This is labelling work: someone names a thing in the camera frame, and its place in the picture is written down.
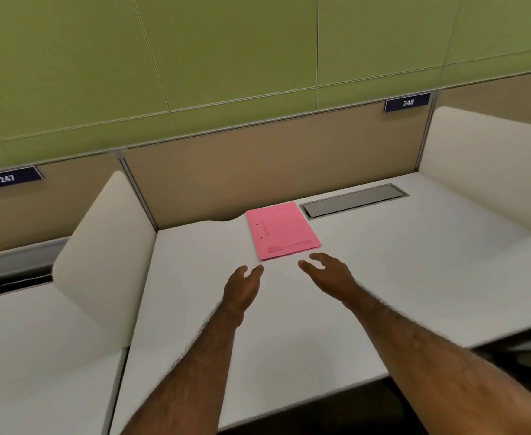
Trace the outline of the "person's left hand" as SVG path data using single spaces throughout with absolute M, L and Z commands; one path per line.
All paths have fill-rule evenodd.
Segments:
M 220 308 L 231 314 L 241 324 L 248 307 L 254 302 L 260 285 L 241 285 L 239 267 L 229 277 L 221 300 Z

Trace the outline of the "person's right hand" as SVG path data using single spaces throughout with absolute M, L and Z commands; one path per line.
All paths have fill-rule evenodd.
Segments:
M 347 265 L 338 258 L 321 252 L 312 253 L 309 258 L 312 261 L 319 262 L 322 265 L 322 268 L 319 269 L 324 270 L 323 279 L 321 281 L 313 281 L 313 283 L 348 309 L 351 310 L 355 307 L 362 288 L 356 282 Z

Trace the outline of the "person's right forearm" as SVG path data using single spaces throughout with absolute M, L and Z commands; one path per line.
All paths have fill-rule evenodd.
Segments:
M 343 303 L 430 435 L 531 435 L 531 392 L 356 283 L 347 287 Z

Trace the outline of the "person's left forearm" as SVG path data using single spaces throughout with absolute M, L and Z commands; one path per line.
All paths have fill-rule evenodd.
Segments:
M 222 302 L 121 435 L 216 435 L 244 310 Z

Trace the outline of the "pink paper folder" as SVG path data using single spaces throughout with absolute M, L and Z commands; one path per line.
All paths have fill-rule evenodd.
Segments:
M 261 262 L 322 246 L 295 202 L 251 209 L 245 216 Z

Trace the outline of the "beige partition screen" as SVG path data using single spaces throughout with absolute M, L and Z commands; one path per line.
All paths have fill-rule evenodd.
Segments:
M 436 100 L 439 107 L 531 124 L 531 73 L 444 89 Z
M 38 169 L 43 180 L 0 187 L 0 251 L 71 235 L 112 174 L 123 171 L 113 153 Z
M 160 229 L 412 173 L 429 106 L 382 102 L 130 148 L 123 156 Z

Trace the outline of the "white desk divider panel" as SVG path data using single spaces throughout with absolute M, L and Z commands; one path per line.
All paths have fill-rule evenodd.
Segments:
M 131 344 L 157 232 L 123 172 L 114 172 L 52 267 L 60 292 L 117 349 Z
M 531 231 L 531 124 L 439 107 L 419 172 Z

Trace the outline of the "dark blue number sign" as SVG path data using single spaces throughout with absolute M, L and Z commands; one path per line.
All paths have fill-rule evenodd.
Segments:
M 425 92 L 389 99 L 385 102 L 383 112 L 387 114 L 404 109 L 427 106 L 429 105 L 431 94 L 432 92 Z
M 44 175 L 36 166 L 20 167 L 0 172 L 0 188 L 43 180 Z

